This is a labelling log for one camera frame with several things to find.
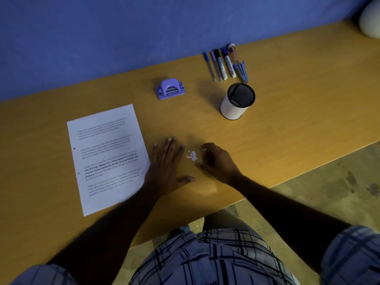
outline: person's left arm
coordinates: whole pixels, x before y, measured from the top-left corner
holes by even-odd
[[[155,144],[141,189],[88,228],[48,264],[63,267],[79,284],[112,284],[135,234],[160,196],[195,181],[194,177],[176,178],[184,145],[175,151],[175,138],[169,138],[159,154]]]

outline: white paper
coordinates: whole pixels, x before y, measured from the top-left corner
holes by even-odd
[[[150,162],[132,104],[67,126],[84,216],[140,189]]]

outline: plaid shirt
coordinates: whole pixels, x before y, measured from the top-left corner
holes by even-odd
[[[380,283],[380,234],[363,226],[341,232],[321,264],[321,284]],[[130,284],[299,284],[261,237],[238,229],[181,233],[154,250]],[[74,285],[56,265],[37,265],[12,285]]]

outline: forearm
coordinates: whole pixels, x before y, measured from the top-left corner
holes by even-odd
[[[65,268],[79,284],[112,284],[129,246],[159,196],[144,185],[59,252],[49,264]]]
[[[294,252],[317,273],[331,241],[351,226],[247,177],[236,177],[230,185],[248,199]]]

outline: shirt sleeve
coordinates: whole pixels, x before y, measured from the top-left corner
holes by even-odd
[[[352,226],[338,234],[323,256],[322,285],[375,285],[380,282],[380,234]]]
[[[10,285],[78,285],[69,272],[56,265],[36,265],[18,275]]]

